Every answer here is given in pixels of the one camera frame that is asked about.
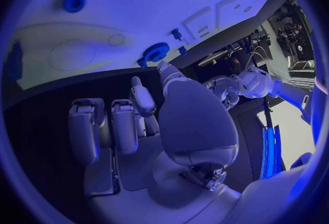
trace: cable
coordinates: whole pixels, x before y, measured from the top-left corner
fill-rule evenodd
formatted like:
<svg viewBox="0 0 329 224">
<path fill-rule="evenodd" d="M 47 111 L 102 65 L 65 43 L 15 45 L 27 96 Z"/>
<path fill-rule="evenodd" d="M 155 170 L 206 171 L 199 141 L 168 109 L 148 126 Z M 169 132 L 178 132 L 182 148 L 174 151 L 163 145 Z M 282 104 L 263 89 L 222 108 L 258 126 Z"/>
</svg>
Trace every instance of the cable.
<svg viewBox="0 0 329 224">
<path fill-rule="evenodd" d="M 258 48 L 261 48 L 261 49 L 263 50 L 263 52 L 265 53 L 266 59 L 264 59 L 263 56 L 261 56 L 258 52 L 256 52 L 256 50 L 257 50 Z M 250 63 L 250 61 L 251 61 L 251 58 L 252 58 L 252 56 L 253 56 L 254 54 L 259 55 L 259 56 L 265 61 L 267 67 L 269 68 L 269 70 L 270 70 L 275 76 L 278 76 L 278 77 L 280 77 L 281 79 L 283 79 L 283 80 L 285 80 L 285 81 L 287 81 L 287 82 L 289 82 L 289 83 L 291 83 L 291 84 L 293 84 L 293 85 L 295 85 L 295 86 L 298 86 L 298 85 L 296 85 L 296 83 L 293 83 L 293 82 L 289 81 L 288 79 L 286 79 L 286 78 L 284 78 L 284 77 L 282 77 L 282 76 L 280 76 L 280 75 L 277 75 L 277 74 L 273 71 L 273 69 L 272 69 L 272 67 L 271 67 L 271 64 L 270 64 L 270 62 L 269 62 L 269 60 L 268 60 L 267 53 L 266 53 L 265 49 L 264 49 L 262 46 L 257 46 L 257 47 L 255 48 L 255 50 L 253 51 L 253 53 L 250 55 L 250 57 L 249 57 L 249 59 L 248 59 L 248 61 L 247 61 L 246 67 L 245 67 L 245 69 L 244 69 L 243 71 L 245 71 L 245 70 L 248 68 L 248 65 L 249 65 L 249 63 Z"/>
</svg>

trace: wire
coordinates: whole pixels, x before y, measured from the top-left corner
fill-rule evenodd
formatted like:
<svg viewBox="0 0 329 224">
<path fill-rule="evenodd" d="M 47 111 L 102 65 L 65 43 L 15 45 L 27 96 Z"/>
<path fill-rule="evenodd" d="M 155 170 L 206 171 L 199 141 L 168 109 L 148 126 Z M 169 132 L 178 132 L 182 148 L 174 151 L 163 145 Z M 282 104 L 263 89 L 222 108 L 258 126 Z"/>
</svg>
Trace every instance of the wire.
<svg viewBox="0 0 329 224">
<path fill-rule="evenodd" d="M 258 52 L 256 52 L 256 50 L 257 50 L 258 48 L 261 48 L 261 49 L 263 50 L 263 52 L 265 53 L 266 59 L 264 59 L 263 56 L 261 56 Z M 250 55 L 250 57 L 249 57 L 249 59 L 248 59 L 248 61 L 247 61 L 246 67 L 245 67 L 245 69 L 244 69 L 243 71 L 245 71 L 245 70 L 248 68 L 248 65 L 249 65 L 249 63 L 250 63 L 250 61 L 251 61 L 251 58 L 252 58 L 252 56 L 253 56 L 254 54 L 259 55 L 259 56 L 265 61 L 265 64 L 267 65 L 267 67 L 269 68 L 269 70 L 270 70 L 275 76 L 278 76 L 278 77 L 280 77 L 281 79 L 286 80 L 287 82 L 289 82 L 289 83 L 291 83 L 291 84 L 293 84 L 293 85 L 295 85 L 295 86 L 298 86 L 298 85 L 296 85 L 296 83 L 293 83 L 293 82 L 291 82 L 290 80 L 288 80 L 288 79 L 286 79 L 286 78 L 284 78 L 284 77 L 282 77 L 282 76 L 280 76 L 280 75 L 277 75 L 277 74 L 273 71 L 273 69 L 272 69 L 272 67 L 271 67 L 271 64 L 270 64 L 270 62 L 269 62 L 269 60 L 268 60 L 267 53 L 266 53 L 265 49 L 264 49 L 262 46 L 257 46 L 257 47 L 255 48 L 255 50 L 253 51 L 253 53 Z"/>
</svg>

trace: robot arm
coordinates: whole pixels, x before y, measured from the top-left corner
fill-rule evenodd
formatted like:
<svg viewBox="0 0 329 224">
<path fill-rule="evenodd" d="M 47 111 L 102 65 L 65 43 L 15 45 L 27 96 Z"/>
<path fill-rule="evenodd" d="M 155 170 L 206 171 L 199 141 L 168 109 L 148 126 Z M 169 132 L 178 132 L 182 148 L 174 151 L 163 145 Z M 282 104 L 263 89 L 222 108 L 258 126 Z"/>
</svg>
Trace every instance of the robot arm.
<svg viewBox="0 0 329 224">
<path fill-rule="evenodd" d="M 218 76 L 203 85 L 220 98 L 227 110 L 238 103 L 238 95 L 247 98 L 279 96 L 299 108 L 302 119 L 310 123 L 312 93 L 283 83 L 280 78 L 271 76 L 259 68 L 250 67 L 238 76 Z"/>
</svg>

